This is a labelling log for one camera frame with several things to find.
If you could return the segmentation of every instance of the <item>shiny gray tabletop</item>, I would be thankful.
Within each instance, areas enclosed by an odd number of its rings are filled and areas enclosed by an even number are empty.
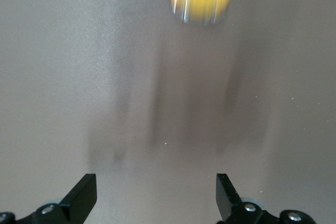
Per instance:
[[[216,173],[333,223],[336,0],[0,0],[0,211],[96,173],[86,223],[216,223]]]

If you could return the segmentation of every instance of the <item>robotic claw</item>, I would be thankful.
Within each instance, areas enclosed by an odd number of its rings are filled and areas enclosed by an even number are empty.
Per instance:
[[[21,220],[2,212],[0,224],[82,224],[96,201],[96,175],[86,174],[59,204],[44,205]],[[217,224],[316,224],[300,211],[285,210],[277,218],[254,203],[243,202],[226,174],[217,174],[216,201],[223,219]]]

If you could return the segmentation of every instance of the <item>silver screw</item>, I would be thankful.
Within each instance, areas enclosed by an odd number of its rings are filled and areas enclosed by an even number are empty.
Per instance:
[[[6,219],[6,214],[2,214],[1,216],[0,216],[0,222],[2,222],[3,220],[5,220]]]
[[[289,217],[289,219],[291,219],[293,221],[300,221],[301,220],[301,217],[296,212],[288,213],[288,217]]]
[[[54,208],[53,205],[50,205],[50,206],[48,206],[48,207],[45,207],[45,208],[41,211],[41,213],[42,213],[43,215],[45,215],[45,214],[51,212],[51,211],[53,210],[53,208]]]
[[[245,209],[249,212],[254,212],[256,210],[256,207],[250,203],[245,205]]]

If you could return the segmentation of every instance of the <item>table surface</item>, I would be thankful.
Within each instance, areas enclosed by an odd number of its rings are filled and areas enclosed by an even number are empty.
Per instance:
[[[0,210],[96,173],[86,223],[216,223],[216,173],[334,222],[336,0],[0,0]]]

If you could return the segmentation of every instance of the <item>screw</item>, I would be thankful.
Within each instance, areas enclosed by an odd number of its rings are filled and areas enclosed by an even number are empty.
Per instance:
[[[53,210],[53,208],[54,208],[53,205],[49,205],[48,207],[45,207],[45,208],[41,211],[41,213],[42,213],[43,215],[45,215],[45,214],[51,212],[51,211]]]
[[[6,219],[6,217],[7,217],[6,214],[2,214],[0,216],[0,222],[4,221]]]
[[[249,212],[254,212],[256,210],[256,207],[253,204],[248,203],[245,205],[245,209]]]
[[[289,217],[289,219],[291,219],[293,221],[300,221],[301,220],[301,217],[296,212],[288,213],[288,217]]]

